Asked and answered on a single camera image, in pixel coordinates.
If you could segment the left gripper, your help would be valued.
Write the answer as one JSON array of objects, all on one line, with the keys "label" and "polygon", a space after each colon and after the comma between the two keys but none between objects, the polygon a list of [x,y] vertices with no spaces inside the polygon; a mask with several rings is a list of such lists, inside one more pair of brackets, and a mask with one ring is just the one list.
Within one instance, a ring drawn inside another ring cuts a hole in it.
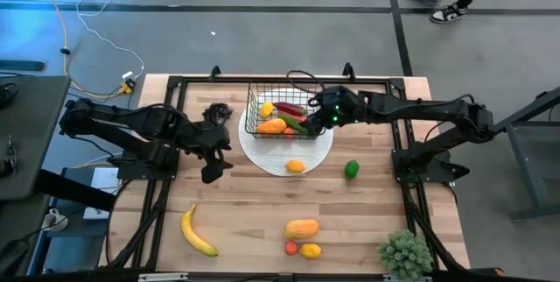
[{"label": "left gripper", "polygon": [[233,164],[224,159],[224,151],[230,151],[230,137],[226,126],[222,124],[198,128],[197,141],[201,149],[202,158],[208,162],[201,169],[201,179],[205,184],[211,184],[220,178],[223,170],[231,169]]}]

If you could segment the green cucumber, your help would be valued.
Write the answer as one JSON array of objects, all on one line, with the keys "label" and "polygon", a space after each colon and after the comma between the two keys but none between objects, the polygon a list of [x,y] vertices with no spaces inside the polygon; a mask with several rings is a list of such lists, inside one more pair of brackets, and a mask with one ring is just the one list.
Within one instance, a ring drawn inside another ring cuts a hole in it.
[{"label": "green cucumber", "polygon": [[308,134],[308,130],[300,124],[301,120],[296,119],[294,116],[279,114],[278,117],[284,120],[286,122],[286,125],[292,128],[294,131],[305,135]]}]

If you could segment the dark red chili pepper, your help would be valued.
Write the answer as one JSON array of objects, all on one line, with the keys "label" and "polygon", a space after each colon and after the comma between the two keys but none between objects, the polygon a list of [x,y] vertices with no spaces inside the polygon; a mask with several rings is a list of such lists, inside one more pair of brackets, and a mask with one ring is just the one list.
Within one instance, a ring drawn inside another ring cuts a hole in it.
[{"label": "dark red chili pepper", "polygon": [[307,114],[307,110],[305,107],[288,102],[274,102],[273,106],[276,107],[279,111],[283,111],[295,116],[305,116]]}]

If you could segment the orange mango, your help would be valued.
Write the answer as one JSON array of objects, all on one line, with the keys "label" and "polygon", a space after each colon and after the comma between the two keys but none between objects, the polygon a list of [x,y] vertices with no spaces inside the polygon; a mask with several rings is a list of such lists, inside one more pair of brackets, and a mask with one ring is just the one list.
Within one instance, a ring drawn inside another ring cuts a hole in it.
[{"label": "orange mango", "polygon": [[282,118],[273,118],[256,127],[258,134],[280,134],[287,128],[287,123]]}]

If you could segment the green bell pepper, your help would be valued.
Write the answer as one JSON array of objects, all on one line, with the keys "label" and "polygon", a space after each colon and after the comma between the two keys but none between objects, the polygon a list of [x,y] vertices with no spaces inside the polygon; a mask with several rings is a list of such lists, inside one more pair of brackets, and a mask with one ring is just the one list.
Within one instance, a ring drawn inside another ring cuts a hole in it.
[{"label": "green bell pepper", "polygon": [[346,163],[344,168],[344,175],[347,180],[353,180],[357,177],[360,170],[360,165],[356,160],[350,160]]}]

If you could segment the dark grape bunch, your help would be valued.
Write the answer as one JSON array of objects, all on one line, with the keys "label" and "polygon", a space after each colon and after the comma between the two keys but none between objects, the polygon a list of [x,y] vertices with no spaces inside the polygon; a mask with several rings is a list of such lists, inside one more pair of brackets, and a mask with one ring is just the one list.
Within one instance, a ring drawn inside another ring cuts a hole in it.
[{"label": "dark grape bunch", "polygon": [[212,103],[202,113],[204,119],[213,125],[224,124],[232,115],[233,110],[225,103]]}]

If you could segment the yellow banana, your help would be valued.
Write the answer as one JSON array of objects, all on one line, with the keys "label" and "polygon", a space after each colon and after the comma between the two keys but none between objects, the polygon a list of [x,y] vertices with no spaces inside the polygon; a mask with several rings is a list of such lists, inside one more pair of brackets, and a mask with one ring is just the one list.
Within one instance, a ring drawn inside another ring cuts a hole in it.
[{"label": "yellow banana", "polygon": [[193,214],[197,205],[192,204],[190,209],[181,217],[180,228],[184,239],[198,252],[208,257],[217,257],[218,251],[210,243],[199,237],[193,229]]}]

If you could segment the yellow-orange papaya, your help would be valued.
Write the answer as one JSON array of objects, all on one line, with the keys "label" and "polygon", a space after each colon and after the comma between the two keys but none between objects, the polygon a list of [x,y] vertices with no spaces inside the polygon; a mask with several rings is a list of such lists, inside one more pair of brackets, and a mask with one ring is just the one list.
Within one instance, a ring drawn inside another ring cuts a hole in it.
[{"label": "yellow-orange papaya", "polygon": [[286,239],[307,239],[319,231],[319,222],[314,219],[298,219],[287,222],[284,230]]}]

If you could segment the round white placemat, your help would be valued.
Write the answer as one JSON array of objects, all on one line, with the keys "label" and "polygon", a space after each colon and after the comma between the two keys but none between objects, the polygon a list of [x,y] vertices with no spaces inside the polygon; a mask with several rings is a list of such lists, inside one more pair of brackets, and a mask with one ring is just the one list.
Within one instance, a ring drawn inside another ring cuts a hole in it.
[{"label": "round white placemat", "polygon": [[319,166],[327,157],[333,145],[333,132],[326,130],[317,139],[268,139],[255,138],[248,134],[242,125],[245,124],[246,109],[241,114],[238,137],[245,155],[256,166],[276,176],[291,176],[285,164],[290,160],[300,160],[305,164],[308,173]]}]

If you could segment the white mug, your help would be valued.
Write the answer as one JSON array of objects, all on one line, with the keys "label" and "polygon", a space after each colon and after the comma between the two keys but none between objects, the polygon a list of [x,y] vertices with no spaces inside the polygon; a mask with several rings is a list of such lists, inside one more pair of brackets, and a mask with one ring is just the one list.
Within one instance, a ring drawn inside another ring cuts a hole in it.
[{"label": "white mug", "polygon": [[45,214],[41,229],[46,231],[61,232],[67,227],[67,224],[67,217],[61,215],[58,209],[51,208]]}]

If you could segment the dark grey side table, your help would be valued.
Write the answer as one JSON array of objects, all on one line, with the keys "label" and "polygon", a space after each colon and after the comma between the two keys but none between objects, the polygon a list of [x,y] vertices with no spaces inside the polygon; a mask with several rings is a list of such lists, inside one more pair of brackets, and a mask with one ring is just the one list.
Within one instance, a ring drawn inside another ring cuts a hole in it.
[{"label": "dark grey side table", "polygon": [[0,89],[15,97],[0,107],[0,162],[15,151],[15,172],[0,174],[0,201],[19,200],[33,193],[54,127],[66,100],[66,76],[0,78]]}]

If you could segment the black flat bar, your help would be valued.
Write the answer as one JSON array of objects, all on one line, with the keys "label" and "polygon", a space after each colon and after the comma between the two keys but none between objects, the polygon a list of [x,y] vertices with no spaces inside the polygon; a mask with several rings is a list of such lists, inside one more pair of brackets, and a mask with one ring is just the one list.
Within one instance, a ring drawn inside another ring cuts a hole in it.
[{"label": "black flat bar", "polygon": [[34,60],[0,60],[0,69],[17,71],[43,71],[45,63]]}]

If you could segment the black metal side table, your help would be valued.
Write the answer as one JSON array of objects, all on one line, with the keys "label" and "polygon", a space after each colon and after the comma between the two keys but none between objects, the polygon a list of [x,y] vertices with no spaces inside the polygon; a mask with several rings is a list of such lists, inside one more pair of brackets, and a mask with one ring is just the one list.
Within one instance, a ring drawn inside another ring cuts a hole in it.
[{"label": "black metal side table", "polygon": [[535,100],[493,126],[505,133],[528,190],[531,207],[510,214],[513,221],[560,215],[546,182],[560,180],[560,120],[536,121],[544,112],[560,109],[560,87],[545,91]]}]

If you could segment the black metal table frame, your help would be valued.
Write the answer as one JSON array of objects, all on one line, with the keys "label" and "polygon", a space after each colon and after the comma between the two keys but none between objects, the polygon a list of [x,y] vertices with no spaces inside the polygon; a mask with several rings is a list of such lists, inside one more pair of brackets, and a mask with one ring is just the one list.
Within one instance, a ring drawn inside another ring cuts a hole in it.
[{"label": "black metal table frame", "polygon": [[[234,165],[214,183],[201,181],[201,162],[182,156],[171,184],[156,261],[158,271],[383,273],[379,245],[405,229],[403,198],[393,174],[394,146],[387,124],[355,124],[337,129],[326,159],[301,177],[275,177],[255,166],[243,152],[238,126],[248,99],[246,75],[224,75],[216,81],[189,76],[182,86],[184,110],[200,119],[213,102],[233,108],[227,126],[231,150],[225,159]],[[360,165],[347,180],[348,161]],[[183,237],[182,215],[196,204],[192,227],[218,251],[208,257]],[[286,239],[290,220],[314,219],[318,232],[307,239]],[[294,241],[298,253],[289,256],[284,244]],[[299,253],[304,243],[322,249],[319,258]]]}]

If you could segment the silver metal bracket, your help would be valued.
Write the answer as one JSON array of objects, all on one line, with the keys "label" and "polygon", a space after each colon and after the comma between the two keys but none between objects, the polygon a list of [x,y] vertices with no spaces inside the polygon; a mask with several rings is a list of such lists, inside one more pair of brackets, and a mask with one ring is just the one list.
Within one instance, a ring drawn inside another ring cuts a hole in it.
[{"label": "silver metal bracket", "polygon": [[137,282],[184,282],[188,278],[187,272],[153,272],[140,274]]}]

